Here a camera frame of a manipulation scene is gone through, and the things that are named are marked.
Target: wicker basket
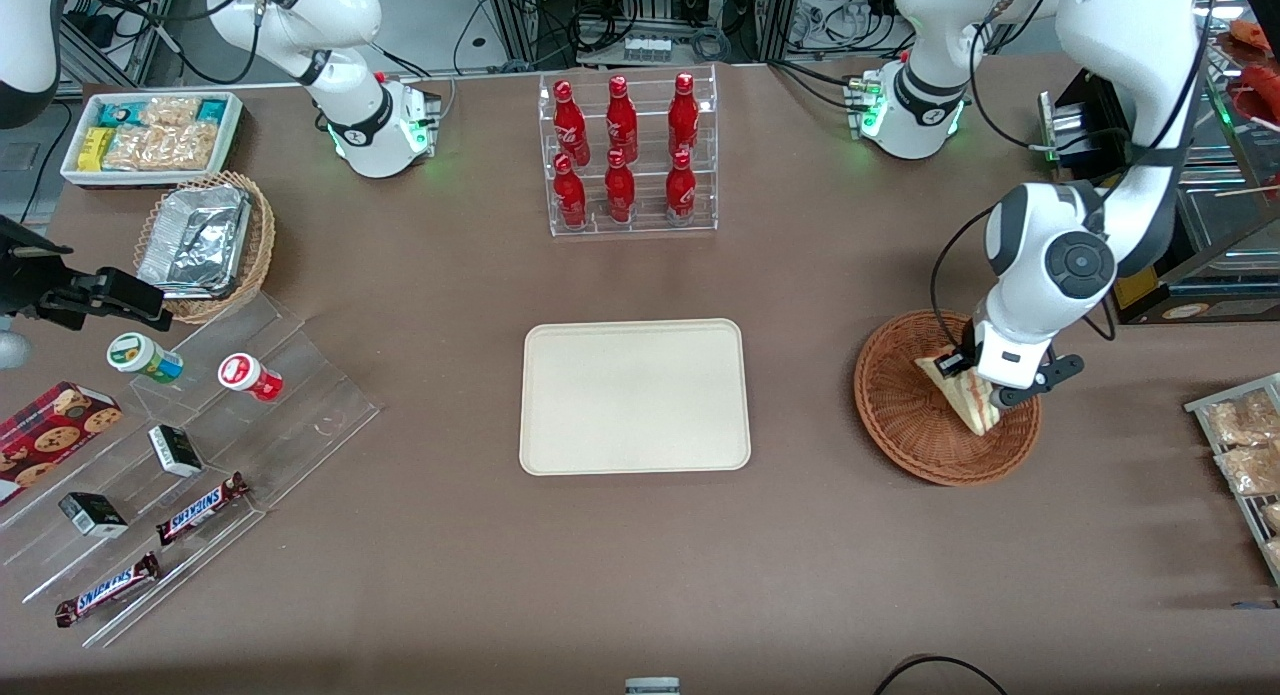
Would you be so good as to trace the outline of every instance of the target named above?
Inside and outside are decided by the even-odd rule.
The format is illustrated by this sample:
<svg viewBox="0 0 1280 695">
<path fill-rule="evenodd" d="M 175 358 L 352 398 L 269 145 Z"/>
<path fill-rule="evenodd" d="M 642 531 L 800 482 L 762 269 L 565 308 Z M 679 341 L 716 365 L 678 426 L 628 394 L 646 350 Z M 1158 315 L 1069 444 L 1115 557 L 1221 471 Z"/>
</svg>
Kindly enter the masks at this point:
<svg viewBox="0 0 1280 695">
<path fill-rule="evenodd" d="M 965 317 L 942 312 L 952 334 Z M 938 485 L 982 485 L 1018 467 L 1036 445 L 1039 398 L 1001 412 L 987 435 L 970 431 L 915 358 L 950 347 L 933 311 L 884 323 L 863 346 L 854 369 L 854 402 L 872 439 L 904 470 Z"/>
<path fill-rule="evenodd" d="M 238 308 L 250 302 L 261 288 L 262 280 L 266 279 L 266 270 L 271 265 L 271 247 L 275 244 L 275 216 L 271 215 L 271 204 L 266 202 L 262 191 L 248 177 L 243 177 L 238 172 L 219 172 L 216 175 L 200 177 L 191 183 L 183 183 L 178 186 L 178 189 L 204 189 L 212 188 L 212 186 L 237 186 L 237 188 L 246 189 L 253 197 L 253 207 L 248 218 L 248 233 L 244 234 L 239 271 L 236 274 L 236 291 L 223 300 L 165 300 L 164 307 L 173 312 L 173 317 L 189 325 L 204 325 L 220 312 Z M 155 207 L 151 207 L 151 216 L 147 218 L 146 225 L 142 225 L 142 236 L 133 248 L 134 271 L 142 265 L 142 256 L 151 241 L 151 227 L 155 227 L 159 211 L 160 202 L 156 202 Z"/>
</svg>

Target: brown tabletop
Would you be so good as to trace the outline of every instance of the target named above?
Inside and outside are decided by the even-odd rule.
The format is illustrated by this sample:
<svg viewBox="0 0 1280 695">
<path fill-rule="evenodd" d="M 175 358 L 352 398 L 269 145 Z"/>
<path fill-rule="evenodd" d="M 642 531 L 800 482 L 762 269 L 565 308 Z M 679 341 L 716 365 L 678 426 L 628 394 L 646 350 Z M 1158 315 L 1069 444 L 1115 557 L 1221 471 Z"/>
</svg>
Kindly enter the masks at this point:
<svg viewBox="0 0 1280 695">
<path fill-rule="evenodd" d="M 991 58 L 984 102 L 1032 134 L 1034 95 L 1074 70 Z M 1027 463 L 924 484 L 863 431 L 854 357 L 927 306 L 961 221 L 1043 175 L 974 113 L 938 156 L 901 163 L 776 72 L 718 72 L 721 230 L 611 243 L 548 236 L 535 76 L 463 81 L 438 156 L 389 180 L 334 157 L 302 90 L 242 90 L 234 163 L 278 218 L 266 289 L 385 411 L 109 649 L 79 649 L 0 580 L 0 691 L 618 692 L 675 675 L 691 695 L 844 694 L 915 653 L 1011 692 L 1275 690 L 1280 613 L 1229 609 L 1275 590 L 1180 407 L 1275 371 L 1275 325 L 1114 344 L 1071 326 L 1057 349 L 1088 370 L 1047 395 Z M 155 198 L 68 186 L 51 236 L 73 265 L 128 268 Z M 969 308 L 992 282 L 969 236 L 941 298 Z M 741 326 L 748 466 L 526 475 L 526 332 L 654 317 Z M 123 389 L 102 352 L 129 329 L 18 323 L 37 355 L 0 375 L 0 412 L 60 379 Z"/>
</svg>

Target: acrylic bottle rack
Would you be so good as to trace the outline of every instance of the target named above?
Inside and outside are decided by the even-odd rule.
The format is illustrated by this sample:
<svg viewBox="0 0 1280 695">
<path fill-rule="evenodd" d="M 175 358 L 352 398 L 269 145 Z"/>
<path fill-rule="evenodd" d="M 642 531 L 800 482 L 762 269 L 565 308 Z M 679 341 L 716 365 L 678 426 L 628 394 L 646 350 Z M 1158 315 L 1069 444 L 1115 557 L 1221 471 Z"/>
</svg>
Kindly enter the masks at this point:
<svg viewBox="0 0 1280 695">
<path fill-rule="evenodd" d="M 133 587 L 65 631 L 86 648 L 106 646 L 123 635 L 378 413 L 311 344 L 302 323 L 265 294 L 215 317 L 174 352 L 184 361 L 182 378 L 169 385 L 136 378 L 118 398 L 125 417 L 105 434 L 110 444 L 96 454 L 74 454 L 0 511 L 0 558 L 18 596 L 47 612 L 50 628 L 59 603 L 156 553 L 160 581 Z M 251 353 L 283 376 L 285 388 L 275 402 L 261 403 L 219 384 L 216 369 L 234 352 Z M 147 438 L 156 422 L 187 431 L 204 472 L 178 477 L 160 468 Z M 248 495 L 161 549 L 155 526 L 236 471 Z M 105 495 L 128 530 L 115 540 L 81 535 L 58 507 L 70 491 Z"/>
<path fill-rule="evenodd" d="M 678 72 L 694 76 L 694 99 L 698 101 L 698 145 L 694 148 L 690 170 L 698 180 L 694 192 L 694 215 L 685 227 L 667 220 L 667 174 L 671 172 L 671 154 L 667 145 L 667 111 L 675 95 Z M 609 106 L 609 76 L 627 77 L 631 102 L 635 102 L 639 124 L 640 157 L 631 163 L 636 183 L 636 212 L 627 225 L 617 224 L 608 214 L 604 192 L 604 174 L 608 172 L 607 154 L 609 136 L 604 115 Z M 556 99 L 552 86 L 567 79 L 573 86 L 573 99 L 586 118 L 586 142 L 591 159 L 577 168 L 577 175 L 586 188 L 586 227 L 571 230 L 564 227 L 556 206 L 552 188 L 556 172 L 552 159 L 559 152 L 556 138 Z M 718 214 L 717 174 L 719 170 L 717 133 L 717 92 L 714 67 L 640 67 L 635 70 L 573 72 L 571 76 L 541 76 L 539 79 L 538 124 L 543 147 L 543 179 L 547 180 L 547 211 L 553 236 L 627 236 L 658 233 L 698 233 L 716 230 Z"/>
</svg>

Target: round container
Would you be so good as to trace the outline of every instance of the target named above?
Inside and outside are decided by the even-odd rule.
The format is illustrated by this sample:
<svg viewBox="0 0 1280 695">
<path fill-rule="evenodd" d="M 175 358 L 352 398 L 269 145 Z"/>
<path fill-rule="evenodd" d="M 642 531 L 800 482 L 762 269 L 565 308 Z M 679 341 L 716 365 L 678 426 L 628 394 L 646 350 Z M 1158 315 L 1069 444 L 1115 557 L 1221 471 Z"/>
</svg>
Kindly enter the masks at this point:
<svg viewBox="0 0 1280 695">
<path fill-rule="evenodd" d="M 246 390 L 264 403 L 270 403 L 284 390 L 279 372 L 262 367 L 259 358 L 248 353 L 227 356 L 218 366 L 218 380 L 232 390 Z"/>
<path fill-rule="evenodd" d="M 141 332 L 125 332 L 111 340 L 106 362 L 120 372 L 142 372 L 155 381 L 174 381 L 182 375 L 182 356 L 156 346 Z"/>
</svg>

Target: red bottle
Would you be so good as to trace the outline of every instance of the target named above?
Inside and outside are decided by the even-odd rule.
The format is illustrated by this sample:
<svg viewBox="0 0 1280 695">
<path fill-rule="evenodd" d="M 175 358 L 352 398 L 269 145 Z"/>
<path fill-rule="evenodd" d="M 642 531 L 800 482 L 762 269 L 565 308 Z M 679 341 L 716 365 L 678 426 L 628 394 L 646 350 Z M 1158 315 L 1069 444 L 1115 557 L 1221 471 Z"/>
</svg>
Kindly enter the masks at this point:
<svg viewBox="0 0 1280 695">
<path fill-rule="evenodd" d="M 573 172 L 573 161 L 567 154 L 556 154 L 553 163 L 556 179 L 552 188 L 556 189 L 561 218 L 568 229 L 581 230 L 586 227 L 586 191 L 582 188 L 582 179 Z"/>
<path fill-rule="evenodd" d="M 609 170 L 604 174 L 604 191 L 609 195 L 609 218 L 626 225 L 636 209 L 636 179 L 627 168 L 622 148 L 609 151 Z"/>
<path fill-rule="evenodd" d="M 591 161 L 591 148 L 586 145 L 586 118 L 573 102 L 573 86 L 557 81 L 552 92 L 556 93 L 556 138 L 561 151 L 570 154 L 573 165 L 586 166 Z"/>
<path fill-rule="evenodd" d="M 672 168 L 667 174 L 667 220 L 672 225 L 685 227 L 694 218 L 694 188 L 698 180 L 689 170 L 689 151 L 681 148 L 672 157 Z"/>
<path fill-rule="evenodd" d="M 689 72 L 676 76 L 676 97 L 672 99 L 671 110 L 667 111 L 667 125 L 671 131 L 667 140 L 671 157 L 676 157 L 680 148 L 694 152 L 698 145 L 698 101 L 694 99 L 694 76 Z"/>
<path fill-rule="evenodd" d="M 609 147 L 621 148 L 627 163 L 640 157 L 640 136 L 636 127 L 636 106 L 627 95 L 627 79 L 609 77 L 609 110 L 604 115 L 609 129 Z"/>
</svg>

